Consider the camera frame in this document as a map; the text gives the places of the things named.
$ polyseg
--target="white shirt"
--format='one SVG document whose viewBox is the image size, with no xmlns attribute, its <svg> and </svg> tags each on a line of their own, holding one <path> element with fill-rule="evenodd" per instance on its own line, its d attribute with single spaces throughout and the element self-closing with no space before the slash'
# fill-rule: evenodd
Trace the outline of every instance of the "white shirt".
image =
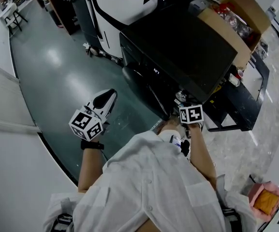
<svg viewBox="0 0 279 232">
<path fill-rule="evenodd" d="M 225 231 L 211 184 L 178 146 L 151 131 L 135 135 L 119 150 L 86 194 L 53 195 L 45 231 L 65 197 L 75 204 L 75 232 L 135 232 L 148 218 L 161 232 Z"/>
</svg>

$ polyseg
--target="black wrist strap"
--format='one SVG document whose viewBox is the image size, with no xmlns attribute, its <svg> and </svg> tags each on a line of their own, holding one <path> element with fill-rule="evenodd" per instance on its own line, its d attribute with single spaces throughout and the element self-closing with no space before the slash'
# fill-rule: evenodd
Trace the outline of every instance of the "black wrist strap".
<svg viewBox="0 0 279 232">
<path fill-rule="evenodd" d="M 88 142 L 84 139 L 81 140 L 81 149 L 104 149 L 104 145 L 96 142 Z"/>
</svg>

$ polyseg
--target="polished concrete floor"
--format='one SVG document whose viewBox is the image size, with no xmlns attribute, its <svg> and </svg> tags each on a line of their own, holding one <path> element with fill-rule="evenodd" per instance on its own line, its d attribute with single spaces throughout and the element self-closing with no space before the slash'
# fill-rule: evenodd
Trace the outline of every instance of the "polished concrete floor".
<svg viewBox="0 0 279 232">
<path fill-rule="evenodd" d="M 121 69 L 104 58 L 86 55 L 80 33 L 68 36 L 48 13 L 32 2 L 24 11 L 29 23 L 12 37 L 15 64 L 22 91 L 37 125 L 52 149 L 77 178 L 81 165 L 80 140 L 68 127 L 75 109 L 105 88 L 118 91 L 112 123 L 102 138 L 110 157 L 134 134 L 150 129 L 158 118 L 133 95 Z M 241 190 L 249 174 L 265 174 L 279 143 L 279 39 L 272 28 L 263 35 L 269 44 L 264 61 L 270 69 L 268 93 L 249 132 L 208 132 L 204 138 L 217 174 L 226 174 L 226 187 Z M 214 127 L 208 117 L 208 127 Z"/>
<path fill-rule="evenodd" d="M 36 1 L 22 13 L 29 23 L 21 23 L 22 32 L 16 31 L 11 43 L 23 95 L 45 139 L 61 163 L 78 178 L 82 150 L 68 122 L 91 95 L 108 88 L 118 92 L 109 118 L 111 125 L 101 139 L 107 157 L 133 135 L 151 129 L 159 118 L 128 88 L 120 66 L 86 55 L 80 33 L 71 37 L 56 27 Z"/>
</svg>

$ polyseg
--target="chair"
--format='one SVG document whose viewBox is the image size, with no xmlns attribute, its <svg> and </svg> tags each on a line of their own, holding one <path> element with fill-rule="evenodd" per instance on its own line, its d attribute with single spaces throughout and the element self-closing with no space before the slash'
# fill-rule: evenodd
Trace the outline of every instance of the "chair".
<svg viewBox="0 0 279 232">
<path fill-rule="evenodd" d="M 9 31 L 11 34 L 13 34 L 12 32 L 12 27 L 11 25 L 14 23 L 19 29 L 20 31 L 22 31 L 20 24 L 18 22 L 18 17 L 21 17 L 22 20 L 28 22 L 19 12 L 18 12 L 18 7 L 15 3 L 13 3 L 11 5 L 11 7 L 9 8 L 9 10 L 7 11 L 7 13 L 3 16 L 4 17 L 4 21 L 6 23 L 6 27 L 8 27 Z"/>
<path fill-rule="evenodd" d="M 255 183 L 251 191 L 249 192 L 248 197 L 251 210 L 253 211 L 255 217 L 265 222 L 269 222 L 279 206 L 279 199 L 269 215 L 253 207 L 256 199 L 259 197 L 259 195 L 264 189 L 279 196 L 279 187 L 273 184 L 271 181 L 269 181 L 266 183 Z"/>
</svg>

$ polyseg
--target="person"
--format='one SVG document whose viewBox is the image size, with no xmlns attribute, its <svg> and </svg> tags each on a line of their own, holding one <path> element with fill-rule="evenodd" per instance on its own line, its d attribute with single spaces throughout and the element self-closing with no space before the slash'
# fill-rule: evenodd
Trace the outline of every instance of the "person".
<svg viewBox="0 0 279 232">
<path fill-rule="evenodd" d="M 104 166 L 100 150 L 84 149 L 78 194 L 52 196 L 44 231 L 229 231 L 200 126 L 188 125 L 188 160 L 177 145 L 169 143 L 172 135 L 181 138 L 179 124 L 179 118 L 173 117 L 158 135 L 152 131 L 135 135 Z M 69 218 L 67 226 L 57 222 L 62 213 Z M 236 231 L 256 231 L 252 215 L 245 213 L 251 225 Z M 246 224 L 246 216 L 240 217 Z"/>
</svg>

